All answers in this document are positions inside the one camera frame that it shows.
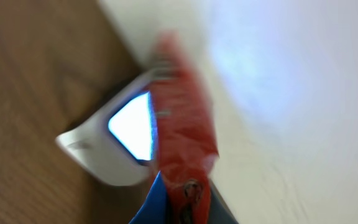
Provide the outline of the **white barcode scanner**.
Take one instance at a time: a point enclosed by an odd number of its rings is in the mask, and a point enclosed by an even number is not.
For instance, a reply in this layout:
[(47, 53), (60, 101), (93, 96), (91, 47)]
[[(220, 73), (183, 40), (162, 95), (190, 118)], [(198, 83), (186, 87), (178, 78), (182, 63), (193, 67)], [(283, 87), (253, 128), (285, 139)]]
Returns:
[(149, 177), (155, 117), (147, 85), (152, 72), (131, 80), (57, 145), (92, 176), (108, 185), (136, 185)]

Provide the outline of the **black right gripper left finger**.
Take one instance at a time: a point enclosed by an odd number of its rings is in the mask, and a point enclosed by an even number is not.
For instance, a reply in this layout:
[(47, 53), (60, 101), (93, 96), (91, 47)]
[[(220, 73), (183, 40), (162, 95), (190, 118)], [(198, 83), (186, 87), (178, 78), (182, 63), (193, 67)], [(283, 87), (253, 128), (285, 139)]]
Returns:
[(165, 224), (167, 200), (167, 190), (159, 172), (145, 202), (129, 224)]

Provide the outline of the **red snack bag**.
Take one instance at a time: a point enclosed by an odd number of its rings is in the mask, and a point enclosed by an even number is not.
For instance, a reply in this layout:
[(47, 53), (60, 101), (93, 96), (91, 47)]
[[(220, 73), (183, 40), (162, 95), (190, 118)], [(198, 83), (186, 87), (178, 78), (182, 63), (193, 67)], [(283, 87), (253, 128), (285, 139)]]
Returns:
[(157, 128), (154, 161), (172, 207), (172, 223), (205, 224), (208, 175), (219, 156), (211, 103), (173, 34), (161, 35), (149, 84)]

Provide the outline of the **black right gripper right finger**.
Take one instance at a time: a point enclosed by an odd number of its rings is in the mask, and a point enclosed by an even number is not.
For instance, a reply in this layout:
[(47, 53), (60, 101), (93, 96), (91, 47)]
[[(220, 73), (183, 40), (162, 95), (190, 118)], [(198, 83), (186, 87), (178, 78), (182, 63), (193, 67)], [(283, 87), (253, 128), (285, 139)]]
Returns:
[(209, 183), (211, 203), (208, 224), (238, 224), (213, 182)]

